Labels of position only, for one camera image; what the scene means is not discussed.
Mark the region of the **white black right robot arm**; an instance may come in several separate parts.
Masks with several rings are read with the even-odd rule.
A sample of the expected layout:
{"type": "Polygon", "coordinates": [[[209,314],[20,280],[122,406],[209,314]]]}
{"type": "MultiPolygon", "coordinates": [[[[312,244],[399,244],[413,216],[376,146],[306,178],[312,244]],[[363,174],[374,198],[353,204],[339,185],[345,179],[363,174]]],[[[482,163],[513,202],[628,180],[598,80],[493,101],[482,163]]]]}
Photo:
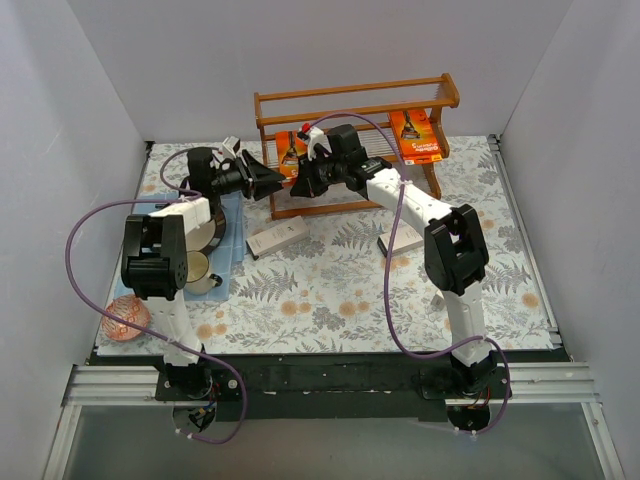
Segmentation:
{"type": "Polygon", "coordinates": [[[426,274],[441,292],[450,322],[452,345],[443,353],[451,361],[454,384],[463,394],[484,390],[496,359],[482,305],[489,254],[476,210],[435,199],[408,179],[402,165],[369,156],[350,124],[328,132],[305,124],[296,135],[307,152],[299,159],[291,196],[313,198],[343,184],[394,212],[396,223],[405,222],[421,236],[426,274]]]}

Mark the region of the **orange Gillette Styler razor box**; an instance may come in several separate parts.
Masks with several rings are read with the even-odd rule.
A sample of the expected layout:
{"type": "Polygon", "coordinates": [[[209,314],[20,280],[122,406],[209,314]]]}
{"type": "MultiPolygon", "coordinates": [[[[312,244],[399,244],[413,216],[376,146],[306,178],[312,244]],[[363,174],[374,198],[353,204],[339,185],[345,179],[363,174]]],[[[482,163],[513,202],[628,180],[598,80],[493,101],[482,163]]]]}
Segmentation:
{"type": "Polygon", "coordinates": [[[299,157],[306,153],[306,145],[295,131],[280,131],[275,134],[279,173],[285,176],[283,184],[293,185],[299,172],[299,157]]]}

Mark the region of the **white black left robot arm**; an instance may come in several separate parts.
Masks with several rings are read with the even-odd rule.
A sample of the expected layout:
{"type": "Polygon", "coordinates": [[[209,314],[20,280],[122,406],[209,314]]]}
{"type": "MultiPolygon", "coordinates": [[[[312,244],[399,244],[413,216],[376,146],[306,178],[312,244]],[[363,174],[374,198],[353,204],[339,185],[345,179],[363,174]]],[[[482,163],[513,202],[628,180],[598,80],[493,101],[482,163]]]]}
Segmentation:
{"type": "Polygon", "coordinates": [[[260,200],[281,190],[285,177],[247,150],[229,147],[222,161],[210,147],[182,153],[188,175],[177,188],[177,201],[126,219],[121,279],[170,342],[162,367],[169,385],[191,399],[202,399],[213,391],[214,381],[200,356],[203,346],[184,299],[188,276],[196,270],[195,257],[208,256],[224,239],[227,221],[222,196],[239,192],[260,200]]]}

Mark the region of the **brown wooden three-tier shelf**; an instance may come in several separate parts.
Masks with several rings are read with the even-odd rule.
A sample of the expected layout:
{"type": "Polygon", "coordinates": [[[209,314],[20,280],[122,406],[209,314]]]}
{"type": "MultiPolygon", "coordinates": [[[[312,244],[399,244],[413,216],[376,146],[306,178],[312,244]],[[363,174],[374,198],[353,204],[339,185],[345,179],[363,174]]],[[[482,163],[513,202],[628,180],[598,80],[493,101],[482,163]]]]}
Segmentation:
{"type": "Polygon", "coordinates": [[[441,123],[442,109],[445,107],[456,108],[459,106],[460,95],[452,76],[444,73],[438,77],[427,77],[413,80],[398,80],[391,82],[376,82],[351,86],[299,90],[292,92],[254,94],[254,109],[256,126],[260,133],[262,145],[263,164],[269,162],[268,143],[275,139],[273,134],[267,134],[265,128],[273,125],[299,123],[306,136],[311,135],[311,130],[326,119],[353,117],[364,121],[362,125],[336,126],[323,130],[316,138],[316,143],[307,144],[307,152],[303,156],[303,173],[296,178],[292,186],[294,191],[301,189],[305,198],[317,198],[326,193],[331,185],[343,183],[346,187],[363,197],[361,201],[342,204],[329,204],[278,210],[274,195],[269,196],[270,213],[273,220],[289,219],[300,216],[311,216],[331,213],[343,213],[347,211],[376,208],[378,204],[372,201],[365,193],[365,182],[377,171],[379,166],[388,170],[393,167],[391,157],[370,157],[365,153],[365,147],[360,143],[360,132],[376,130],[382,137],[386,137],[385,130],[391,126],[389,122],[380,125],[375,124],[369,117],[373,114],[389,114],[404,111],[409,108],[429,109],[428,123],[435,129],[437,141],[444,146],[443,155],[450,154],[448,140],[445,137],[441,123]],[[373,90],[393,88],[416,87],[435,85],[437,87],[435,98],[432,100],[420,100],[416,102],[404,102],[384,104],[367,107],[357,107],[353,111],[317,111],[300,114],[266,117],[262,112],[262,105],[269,101],[281,101],[297,98],[309,98],[335,94],[358,93],[373,90]]]}

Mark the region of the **orange Gillette Fusion razor box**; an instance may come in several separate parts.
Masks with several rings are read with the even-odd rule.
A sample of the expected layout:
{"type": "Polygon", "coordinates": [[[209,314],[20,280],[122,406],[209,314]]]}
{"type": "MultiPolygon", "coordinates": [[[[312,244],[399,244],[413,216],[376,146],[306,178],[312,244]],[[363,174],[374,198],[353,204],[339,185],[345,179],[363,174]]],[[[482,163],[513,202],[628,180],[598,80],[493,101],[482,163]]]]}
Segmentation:
{"type": "Polygon", "coordinates": [[[406,165],[432,164],[443,159],[442,148],[424,109],[392,111],[388,120],[406,165]]]}

